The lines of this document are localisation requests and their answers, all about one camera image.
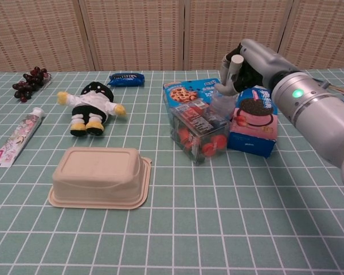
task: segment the plush toy yellow hand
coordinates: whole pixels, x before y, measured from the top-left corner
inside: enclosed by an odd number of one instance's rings
[[[68,93],[67,92],[59,92],[57,93],[57,102],[60,105],[65,105],[67,103]]]
[[[117,104],[115,106],[115,113],[118,116],[125,116],[126,115],[126,110],[125,110],[124,106],[122,106],[121,104]]]

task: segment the toothpaste tube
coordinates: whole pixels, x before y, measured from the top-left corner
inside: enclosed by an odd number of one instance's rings
[[[108,85],[114,87],[140,86],[145,82],[145,77],[141,73],[114,73],[110,76]]]
[[[26,146],[38,126],[41,124],[44,111],[41,108],[33,108],[32,113],[25,116],[0,148],[0,167],[9,168],[14,163],[20,152]]]

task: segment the green indicator light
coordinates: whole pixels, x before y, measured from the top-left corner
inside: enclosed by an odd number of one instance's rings
[[[301,96],[303,96],[303,94],[304,94],[304,91],[303,90],[301,90],[301,89],[297,89],[297,90],[294,90],[294,92],[293,92],[293,97],[295,97],[296,99],[298,98],[298,97],[301,97]]]

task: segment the stuffed penguin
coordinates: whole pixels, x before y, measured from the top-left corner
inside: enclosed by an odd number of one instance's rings
[[[103,123],[108,115],[126,115],[125,108],[113,101],[112,91],[99,82],[88,84],[80,96],[67,92],[57,94],[59,104],[73,107],[70,133],[74,136],[84,136],[87,133],[99,136],[104,131]]]

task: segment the green grid mat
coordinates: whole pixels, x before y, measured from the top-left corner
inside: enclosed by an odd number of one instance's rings
[[[344,87],[344,69],[311,70]],[[18,103],[0,73],[0,147],[33,107],[46,118],[9,169],[0,168],[0,275],[344,274],[344,186],[279,114],[279,137],[264,159],[227,151],[195,167],[169,137],[162,84],[218,72],[142,72],[144,87],[115,88],[128,121],[101,137],[69,134],[71,109],[56,93],[112,72],[54,73],[52,84]],[[134,147],[153,160],[146,203],[137,210],[52,207],[52,173],[71,146]]]

